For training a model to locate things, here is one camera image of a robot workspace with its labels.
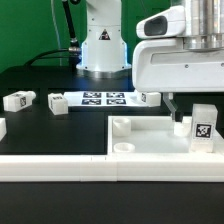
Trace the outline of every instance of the white casing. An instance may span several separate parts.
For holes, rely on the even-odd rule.
[[[182,38],[145,40],[133,55],[132,79],[139,92],[224,91],[224,51],[183,50]]]
[[[167,19],[168,27],[167,32],[160,36],[146,36],[144,32],[145,23],[147,21],[153,20],[157,17],[164,16]],[[137,35],[142,39],[149,38],[162,38],[162,37],[173,37],[184,32],[186,28],[186,17],[185,8],[183,6],[173,6],[170,9],[163,11],[155,16],[149,17],[137,24]]]
[[[87,0],[87,38],[78,70],[117,72],[127,64],[127,46],[121,38],[121,0]],[[100,40],[106,30],[110,40]]]

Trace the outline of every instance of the white platform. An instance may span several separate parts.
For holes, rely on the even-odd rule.
[[[108,155],[0,156],[0,181],[224,181],[224,141],[217,132],[214,153],[189,153],[189,139],[172,134],[169,117],[128,117],[128,137],[112,135],[113,118]],[[113,152],[124,141],[136,146],[134,153]]]

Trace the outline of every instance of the white block with marker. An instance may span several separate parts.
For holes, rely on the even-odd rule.
[[[145,103],[148,107],[159,107],[161,105],[161,93],[159,92],[138,92],[137,101]]]
[[[194,104],[191,151],[213,152],[213,135],[218,111],[214,105]]]
[[[33,91],[18,91],[11,95],[3,97],[4,110],[10,112],[18,112],[32,105],[36,94]]]
[[[68,114],[68,101],[61,93],[49,94],[48,106],[54,115]]]

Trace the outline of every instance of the green wall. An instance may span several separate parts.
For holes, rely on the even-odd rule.
[[[122,36],[129,47],[129,62],[139,42],[136,24],[170,5],[169,0],[122,0]],[[83,0],[71,5],[79,41],[86,37],[86,10]],[[62,47],[69,46],[69,36],[61,0],[55,0],[55,13]],[[0,72],[11,66],[23,65],[39,53],[57,49],[51,13],[51,0],[1,0],[0,7]],[[59,60],[41,60],[36,65],[59,65]]]

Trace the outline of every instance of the black cable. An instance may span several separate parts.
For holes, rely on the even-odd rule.
[[[81,2],[81,0],[70,0],[70,2],[74,5],[77,5]]]
[[[73,25],[71,11],[70,11],[70,7],[69,7],[69,4],[68,4],[68,1],[62,1],[62,4],[63,4],[63,7],[64,7],[66,19],[67,19],[67,24],[68,24],[68,30],[69,30],[70,38],[71,39],[72,38],[76,38],[75,29],[74,29],[74,25]]]
[[[61,52],[68,52],[68,49],[58,49],[58,50],[52,50],[52,51],[47,51],[43,52],[41,54],[38,54],[36,57],[32,58],[31,60],[27,61],[24,66],[30,66],[35,62],[36,60],[41,59],[43,56],[49,55],[49,54],[55,54],[55,53],[61,53]]]
[[[43,60],[43,59],[54,59],[54,58],[70,58],[70,57],[69,56],[41,57],[41,58],[37,58],[35,61],[37,61],[37,60]]]

